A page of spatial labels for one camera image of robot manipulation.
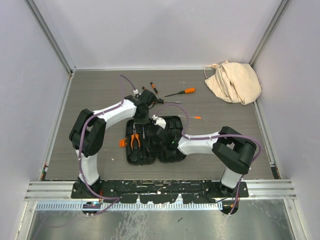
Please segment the black plastic tool case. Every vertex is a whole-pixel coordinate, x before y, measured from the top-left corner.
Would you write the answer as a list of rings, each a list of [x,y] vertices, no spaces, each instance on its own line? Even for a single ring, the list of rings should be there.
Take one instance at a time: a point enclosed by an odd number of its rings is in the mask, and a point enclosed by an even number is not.
[[[159,160],[162,163],[180,162],[186,155],[179,151],[183,123],[178,116],[164,116],[165,128],[157,126],[150,119],[147,124],[135,124],[128,120],[125,138],[119,146],[125,148],[126,160],[131,165],[150,165]]]

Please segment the orange black pliers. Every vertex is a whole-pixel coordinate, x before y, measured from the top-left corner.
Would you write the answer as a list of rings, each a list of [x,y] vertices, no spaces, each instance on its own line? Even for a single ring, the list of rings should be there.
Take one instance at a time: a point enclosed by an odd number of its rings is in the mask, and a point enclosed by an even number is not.
[[[137,133],[136,125],[133,124],[132,126],[132,134],[131,134],[131,140],[130,140],[130,147],[132,151],[140,150],[141,149],[141,142],[140,142],[140,136]]]

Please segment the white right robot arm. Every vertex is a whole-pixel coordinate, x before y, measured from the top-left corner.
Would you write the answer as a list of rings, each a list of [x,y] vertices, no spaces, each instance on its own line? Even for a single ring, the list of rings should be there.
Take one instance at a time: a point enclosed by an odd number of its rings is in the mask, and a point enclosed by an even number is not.
[[[237,191],[241,178],[248,174],[258,156],[256,151],[261,150],[254,138],[229,126],[211,134],[188,135],[182,130],[153,125],[147,136],[156,148],[159,160],[165,163],[179,162],[192,154],[215,155],[225,165],[219,183],[219,191],[225,197],[231,197]]]

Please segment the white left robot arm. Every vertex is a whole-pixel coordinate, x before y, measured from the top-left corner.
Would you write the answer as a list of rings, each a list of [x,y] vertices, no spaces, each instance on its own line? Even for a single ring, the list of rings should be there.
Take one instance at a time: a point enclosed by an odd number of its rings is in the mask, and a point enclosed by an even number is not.
[[[120,102],[91,111],[83,109],[69,134],[69,140],[75,149],[79,162],[78,181],[82,192],[88,198],[95,198],[101,190],[98,173],[98,152],[103,146],[105,131],[116,123],[133,118],[139,124],[149,119],[149,108],[157,101],[157,97],[149,90],[125,96]]]

